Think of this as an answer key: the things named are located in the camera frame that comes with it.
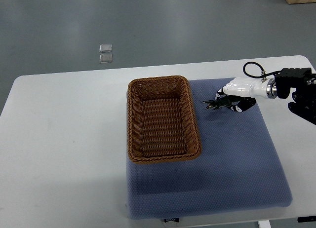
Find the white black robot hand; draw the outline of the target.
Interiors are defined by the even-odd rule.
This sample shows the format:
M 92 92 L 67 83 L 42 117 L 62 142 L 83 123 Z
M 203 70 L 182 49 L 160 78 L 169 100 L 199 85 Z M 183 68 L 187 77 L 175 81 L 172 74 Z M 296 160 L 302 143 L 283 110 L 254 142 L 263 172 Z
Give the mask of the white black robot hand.
M 275 80 L 255 79 L 249 77 L 237 77 L 223 86 L 215 95 L 215 100 L 225 95 L 242 97 L 242 100 L 228 108 L 234 112 L 244 112 L 256 104 L 256 97 L 274 99 L 277 97 L 277 87 Z

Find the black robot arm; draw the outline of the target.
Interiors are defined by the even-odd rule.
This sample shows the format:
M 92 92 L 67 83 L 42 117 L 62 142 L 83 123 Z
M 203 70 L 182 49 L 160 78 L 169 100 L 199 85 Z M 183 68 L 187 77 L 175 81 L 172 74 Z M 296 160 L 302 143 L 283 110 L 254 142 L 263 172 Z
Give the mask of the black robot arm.
M 306 121 L 316 123 L 316 75 L 311 68 L 284 68 L 275 75 L 276 95 L 293 101 L 289 110 Z

